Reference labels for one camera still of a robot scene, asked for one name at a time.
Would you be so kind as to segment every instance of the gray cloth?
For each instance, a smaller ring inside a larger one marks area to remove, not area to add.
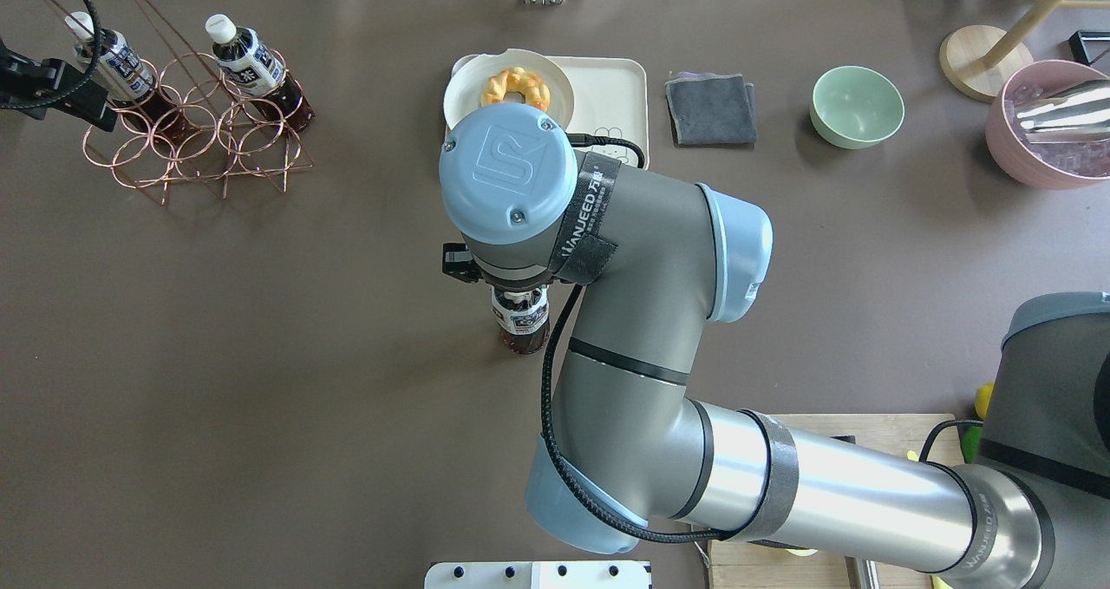
[[[755,87],[744,75],[684,72],[666,89],[679,145],[748,145],[759,138]]]

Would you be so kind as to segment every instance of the donut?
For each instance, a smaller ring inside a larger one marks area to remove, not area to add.
[[[521,67],[505,69],[490,78],[482,92],[482,104],[500,103],[505,100],[506,92],[519,92],[524,95],[524,103],[544,112],[552,103],[552,93],[544,80],[535,71],[526,71]]]

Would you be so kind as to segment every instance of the robot logo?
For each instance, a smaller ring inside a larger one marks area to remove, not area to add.
[[[534,135],[493,125],[475,162],[474,179],[511,193],[526,193],[546,151],[547,145]]]

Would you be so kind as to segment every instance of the wooden cutting board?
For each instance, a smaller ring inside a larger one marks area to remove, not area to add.
[[[856,444],[905,457],[919,451],[932,426],[951,420],[948,414],[801,414],[776,416],[793,428],[826,436],[854,435]],[[963,463],[959,436],[946,429],[934,444],[929,459],[955,466]],[[929,577],[914,570],[878,565],[884,589],[929,589]],[[849,589],[844,557],[817,552],[796,557],[785,550],[750,544],[709,542],[710,589],[776,587],[790,589]]]

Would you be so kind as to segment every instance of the robotic arm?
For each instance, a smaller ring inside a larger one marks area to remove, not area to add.
[[[706,321],[741,317],[764,280],[771,229],[756,205],[575,153],[516,103],[463,119],[440,173],[485,281],[589,285],[554,396],[557,446],[541,443],[526,497],[555,537],[626,552],[655,535],[646,518],[668,517],[957,588],[1110,582],[1110,296],[1022,305],[978,464],[909,461],[685,396]]]

